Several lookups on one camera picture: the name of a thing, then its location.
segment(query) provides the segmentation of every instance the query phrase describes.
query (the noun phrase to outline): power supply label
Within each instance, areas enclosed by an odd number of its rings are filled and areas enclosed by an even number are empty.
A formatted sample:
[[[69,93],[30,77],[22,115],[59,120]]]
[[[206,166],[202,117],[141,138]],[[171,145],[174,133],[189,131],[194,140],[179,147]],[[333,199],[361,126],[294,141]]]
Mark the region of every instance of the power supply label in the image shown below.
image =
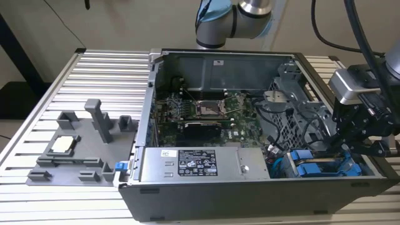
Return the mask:
[[[214,150],[178,150],[179,176],[217,176],[217,158]]]

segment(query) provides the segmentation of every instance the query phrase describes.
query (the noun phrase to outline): black cable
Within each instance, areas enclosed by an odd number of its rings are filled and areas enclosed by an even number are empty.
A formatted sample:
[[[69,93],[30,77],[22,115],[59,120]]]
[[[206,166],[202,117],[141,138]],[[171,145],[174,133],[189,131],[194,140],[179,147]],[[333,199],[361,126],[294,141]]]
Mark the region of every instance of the black cable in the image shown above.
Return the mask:
[[[3,136],[3,135],[0,135],[0,137],[2,137],[2,138],[5,138],[5,139],[10,140],[10,138],[9,138],[9,137],[6,137],[6,136]]]
[[[389,80],[386,79],[386,77],[383,77],[383,72],[382,72],[381,67],[378,66],[375,59],[373,57],[373,52],[371,52],[370,46],[367,44],[367,40],[366,40],[362,26],[359,23],[354,1],[343,0],[343,6],[345,6],[347,18],[349,18],[349,24],[351,27],[351,31],[354,33],[354,37],[355,37],[365,61],[371,70],[371,73],[377,79],[382,96],[386,100],[386,103],[387,103],[387,106],[389,106],[389,109],[390,109],[393,115],[398,115],[400,114],[400,110],[398,110],[400,106],[394,101],[395,97],[391,93]]]
[[[273,141],[273,144],[271,144],[271,145],[274,146],[275,143],[277,143],[277,141],[279,140],[279,128],[278,128],[278,126],[277,126],[269,119],[266,119],[266,117],[261,114],[259,108],[255,107],[255,111],[257,111],[257,114],[259,115],[261,119],[262,119],[266,123],[269,123],[271,126],[274,126],[274,128],[275,128],[275,130],[277,130],[277,137],[275,137],[275,139],[274,139],[274,141]]]
[[[283,111],[270,111],[270,110],[263,109],[261,105],[255,105],[255,103],[262,101],[262,100],[263,100],[262,98],[255,98],[254,100],[250,101],[250,104],[253,105],[253,107],[258,108],[262,112],[271,113],[271,114],[278,114],[278,113],[286,112],[286,110],[283,110]]]
[[[206,5],[203,6],[203,8],[202,8],[202,10],[199,12],[199,15],[198,15],[198,18],[197,18],[197,22],[195,22],[195,33],[197,33],[197,28],[198,28],[198,26],[201,24],[201,19],[203,18],[205,13],[207,11],[207,8],[210,6],[210,2],[211,2],[211,0],[209,0],[209,2],[206,3]]]
[[[326,39],[322,38],[322,36],[319,35],[319,31],[318,31],[317,23],[315,23],[315,18],[314,18],[314,6],[315,6],[315,0],[311,0],[311,2],[310,2],[310,24],[311,24],[311,29],[313,29],[314,35],[317,36],[318,40],[323,44],[326,44],[327,46],[330,46],[333,48],[337,48],[337,49],[341,49],[341,50],[345,50],[345,51],[349,51],[349,52],[354,52],[354,53],[361,53],[359,49],[337,45],[337,44],[329,42]],[[373,54],[379,56],[379,57],[383,56],[383,53],[381,53],[381,52],[373,52]]]
[[[270,110],[266,110],[266,109],[263,109],[262,106],[259,106],[259,105],[255,105],[255,107],[257,107],[262,112],[265,112],[265,113],[278,114],[278,113],[285,113],[285,112],[286,112],[286,110],[283,110],[283,111],[270,111]]]
[[[313,140],[311,142],[307,142],[306,144],[313,144],[314,142],[322,142],[323,140]]]
[[[50,6],[49,3],[46,2],[46,0],[42,0],[42,1],[43,1],[43,3],[49,6],[49,8],[51,9],[51,11],[53,11],[53,13],[55,14],[57,18],[59,19],[59,21],[61,21],[63,27],[69,30],[70,34],[75,37],[75,39],[78,40],[78,42],[79,42],[79,44],[82,45],[82,47],[86,48],[85,45],[83,45],[83,43],[81,42],[79,38],[75,36],[75,34],[74,34],[74,33],[71,32],[71,30],[67,28],[66,24],[63,23],[61,17],[58,16],[57,12],[55,12],[54,9],[51,8],[51,6]]]
[[[171,91],[171,87],[173,87],[173,80],[175,79],[175,78],[182,78],[182,76],[179,76],[179,75],[174,75],[174,76],[171,76],[171,78],[169,79],[169,91]]]
[[[201,8],[201,4],[202,4],[202,0],[199,0],[199,5],[198,5],[197,13],[195,13],[195,21],[194,21],[194,29],[195,29],[195,31],[197,31],[197,18],[198,18],[198,12],[199,12],[199,8]]]
[[[319,119],[319,117],[315,117],[315,118],[310,119],[310,120],[306,122],[306,124],[305,124],[305,126],[303,126],[303,129],[302,129],[302,132],[301,132],[301,141],[302,141],[302,143],[305,144],[305,146],[309,148],[309,150],[311,150],[311,151],[314,151],[314,148],[310,146],[310,144],[307,144],[307,143],[305,142],[305,133],[306,133],[306,130],[307,130],[307,127],[309,127],[310,123],[311,123],[314,120],[317,120],[317,119]]]

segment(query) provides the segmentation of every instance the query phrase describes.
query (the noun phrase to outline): table surface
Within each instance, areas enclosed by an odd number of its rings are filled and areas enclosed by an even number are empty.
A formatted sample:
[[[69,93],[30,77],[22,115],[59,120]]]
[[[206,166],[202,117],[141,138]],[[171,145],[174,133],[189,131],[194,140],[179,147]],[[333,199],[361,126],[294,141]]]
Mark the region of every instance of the table surface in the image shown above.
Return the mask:
[[[307,56],[306,59],[325,82],[334,69],[343,67],[327,57]],[[13,225],[138,224],[113,187],[29,187],[23,183],[58,127],[54,120],[62,110],[73,110],[78,118],[89,118],[83,103],[87,98],[98,98],[101,110],[110,118],[129,115],[139,119],[147,72],[147,52],[87,50],[71,56],[0,153],[0,222]],[[400,157],[386,160],[400,174]],[[398,225],[398,211],[400,185],[395,185],[375,197],[357,199],[333,215],[195,220],[179,221],[179,224]]]

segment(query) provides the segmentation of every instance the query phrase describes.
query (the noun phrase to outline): motherboard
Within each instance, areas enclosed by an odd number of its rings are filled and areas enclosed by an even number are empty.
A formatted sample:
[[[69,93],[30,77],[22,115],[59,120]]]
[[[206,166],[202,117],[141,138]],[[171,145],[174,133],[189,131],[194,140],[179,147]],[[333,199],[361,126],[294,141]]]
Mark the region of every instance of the motherboard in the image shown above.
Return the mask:
[[[159,147],[262,147],[266,137],[250,100],[239,91],[223,99],[195,100],[170,93],[155,101]]]

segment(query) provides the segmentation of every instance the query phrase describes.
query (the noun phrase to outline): open computer tower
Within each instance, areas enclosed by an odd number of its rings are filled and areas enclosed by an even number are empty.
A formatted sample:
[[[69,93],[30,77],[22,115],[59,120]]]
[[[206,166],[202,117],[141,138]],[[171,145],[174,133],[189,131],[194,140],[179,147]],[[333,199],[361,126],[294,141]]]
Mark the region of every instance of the open computer tower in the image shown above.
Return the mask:
[[[334,96],[299,53],[158,49],[118,191],[138,221],[331,214],[398,182],[326,151]]]

